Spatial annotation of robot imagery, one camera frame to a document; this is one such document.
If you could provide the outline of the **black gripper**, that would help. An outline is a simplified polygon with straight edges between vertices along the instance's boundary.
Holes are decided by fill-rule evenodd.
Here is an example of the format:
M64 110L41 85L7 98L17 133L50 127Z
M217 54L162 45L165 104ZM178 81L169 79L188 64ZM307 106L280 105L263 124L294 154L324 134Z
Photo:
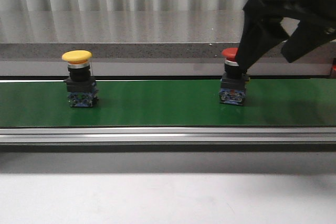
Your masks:
M335 40L335 27L319 26L335 24L335 0L248 0L244 12L248 17L235 56L243 73L285 40L281 54L289 63ZM290 37L282 17L301 20Z

